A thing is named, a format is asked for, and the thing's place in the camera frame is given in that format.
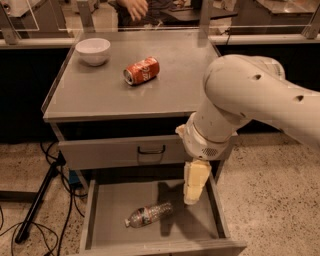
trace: plastic bottle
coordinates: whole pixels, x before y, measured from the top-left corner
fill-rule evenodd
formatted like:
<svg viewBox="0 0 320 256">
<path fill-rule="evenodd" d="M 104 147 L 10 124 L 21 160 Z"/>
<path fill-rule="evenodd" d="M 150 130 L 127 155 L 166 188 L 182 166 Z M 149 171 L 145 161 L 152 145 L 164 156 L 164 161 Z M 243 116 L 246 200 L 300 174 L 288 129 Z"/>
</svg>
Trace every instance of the plastic bottle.
<svg viewBox="0 0 320 256">
<path fill-rule="evenodd" d="M 172 214 L 173 206 L 170 202 L 145 206 L 134 211 L 125 219 L 126 227 L 140 228 Z"/>
</svg>

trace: bottle label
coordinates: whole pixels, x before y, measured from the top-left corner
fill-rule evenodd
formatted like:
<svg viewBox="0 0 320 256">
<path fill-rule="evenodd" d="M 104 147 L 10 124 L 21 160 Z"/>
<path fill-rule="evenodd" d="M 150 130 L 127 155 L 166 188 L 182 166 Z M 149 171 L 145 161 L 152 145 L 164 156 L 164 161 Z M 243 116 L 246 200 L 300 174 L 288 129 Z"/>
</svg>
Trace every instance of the bottle label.
<svg viewBox="0 0 320 256">
<path fill-rule="evenodd" d="M 138 209 L 138 212 L 140 213 L 140 216 L 141 216 L 142 225 L 148 225 L 152 223 L 150 213 L 146 207 Z"/>
</svg>

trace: terrazzo floor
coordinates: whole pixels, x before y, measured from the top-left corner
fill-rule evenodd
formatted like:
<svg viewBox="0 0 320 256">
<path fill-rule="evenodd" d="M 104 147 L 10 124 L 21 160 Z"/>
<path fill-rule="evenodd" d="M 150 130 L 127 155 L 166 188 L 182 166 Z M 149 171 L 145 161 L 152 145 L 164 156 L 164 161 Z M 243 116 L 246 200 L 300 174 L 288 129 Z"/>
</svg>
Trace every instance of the terrazzo floor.
<svg viewBox="0 0 320 256">
<path fill-rule="evenodd" d="M 56 147 L 50 152 L 55 155 Z M 320 255 L 319 162 L 318 152 L 281 133 L 238 136 L 223 166 L 218 190 L 232 239 L 247 242 L 241 256 Z M 0 191 L 36 192 L 48 167 L 39 143 L 2 144 Z M 69 202 L 70 194 L 61 179 L 54 178 L 35 222 L 60 236 Z M 24 220 L 30 204 L 0 203 L 3 234 Z M 76 203 L 85 214 L 86 200 L 76 199 Z M 73 204 L 60 255 L 78 253 L 83 220 Z M 54 246 L 55 236 L 44 233 L 48 245 Z M 11 244 L 13 234 L 11 229 L 0 236 L 0 255 L 35 256 L 48 252 L 37 226 L 31 226 L 30 236 L 22 244 Z"/>
</svg>

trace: hand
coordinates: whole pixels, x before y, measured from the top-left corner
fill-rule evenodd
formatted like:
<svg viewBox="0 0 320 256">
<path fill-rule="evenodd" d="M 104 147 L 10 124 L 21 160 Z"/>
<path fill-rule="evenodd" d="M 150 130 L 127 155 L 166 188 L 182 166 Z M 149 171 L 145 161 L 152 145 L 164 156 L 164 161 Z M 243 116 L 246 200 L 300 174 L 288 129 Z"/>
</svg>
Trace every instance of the hand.
<svg viewBox="0 0 320 256">
<path fill-rule="evenodd" d="M 127 0 L 126 7 L 131 15 L 132 21 L 141 20 L 146 16 L 148 11 L 148 3 L 146 0 Z"/>
</svg>

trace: soda can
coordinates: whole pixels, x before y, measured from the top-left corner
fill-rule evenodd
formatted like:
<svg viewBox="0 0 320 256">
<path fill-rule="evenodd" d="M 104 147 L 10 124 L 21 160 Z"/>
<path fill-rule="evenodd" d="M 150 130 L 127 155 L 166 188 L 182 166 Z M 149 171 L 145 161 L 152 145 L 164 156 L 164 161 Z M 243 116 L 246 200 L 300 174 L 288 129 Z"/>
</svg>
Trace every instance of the soda can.
<svg viewBox="0 0 320 256">
<path fill-rule="evenodd" d="M 159 74 L 160 65 L 154 57 L 148 57 L 128 66 L 124 71 L 124 79 L 129 85 L 138 85 Z"/>
</svg>

